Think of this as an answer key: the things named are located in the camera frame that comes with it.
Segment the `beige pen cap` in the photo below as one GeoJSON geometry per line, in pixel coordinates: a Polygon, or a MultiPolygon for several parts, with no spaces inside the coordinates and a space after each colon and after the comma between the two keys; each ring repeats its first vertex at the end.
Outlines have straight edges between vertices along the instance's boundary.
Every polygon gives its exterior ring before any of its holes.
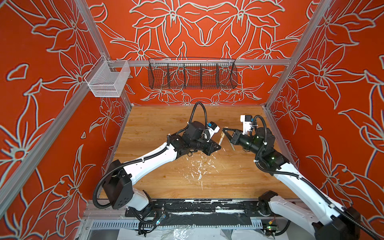
{"type": "Polygon", "coordinates": [[[227,136],[227,130],[228,130],[227,127],[224,127],[224,128],[222,129],[222,135],[221,135],[222,138],[225,138],[225,137],[227,136]]]}

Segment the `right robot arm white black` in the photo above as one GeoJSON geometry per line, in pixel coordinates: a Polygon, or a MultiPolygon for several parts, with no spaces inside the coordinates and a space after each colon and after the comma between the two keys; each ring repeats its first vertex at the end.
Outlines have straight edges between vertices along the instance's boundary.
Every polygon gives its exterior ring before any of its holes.
{"type": "Polygon", "coordinates": [[[223,129],[233,145],[255,154],[259,170],[286,185],[307,207],[305,210],[284,200],[273,191],[259,197],[259,211],[277,214],[295,223],[317,240],[358,240],[361,236],[360,214],[352,207],[326,196],[305,178],[290,161],[275,149],[275,136],[268,128],[250,130],[223,129]]]}

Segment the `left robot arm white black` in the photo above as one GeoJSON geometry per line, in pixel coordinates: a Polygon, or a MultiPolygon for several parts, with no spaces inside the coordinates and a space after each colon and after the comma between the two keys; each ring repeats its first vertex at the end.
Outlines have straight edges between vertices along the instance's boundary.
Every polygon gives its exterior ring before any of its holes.
{"type": "Polygon", "coordinates": [[[137,211],[146,209],[150,205],[150,197],[144,191],[135,189],[134,185],[148,173],[184,155],[202,152],[209,156],[220,150],[221,146],[212,140],[219,130],[220,127],[214,122],[205,126],[194,121],[185,129],[168,135],[160,147],[138,159],[125,163],[113,161],[94,191],[97,194],[99,188],[103,188],[110,202],[102,205],[94,196],[94,206],[99,209],[120,209],[124,206],[137,211]]]}

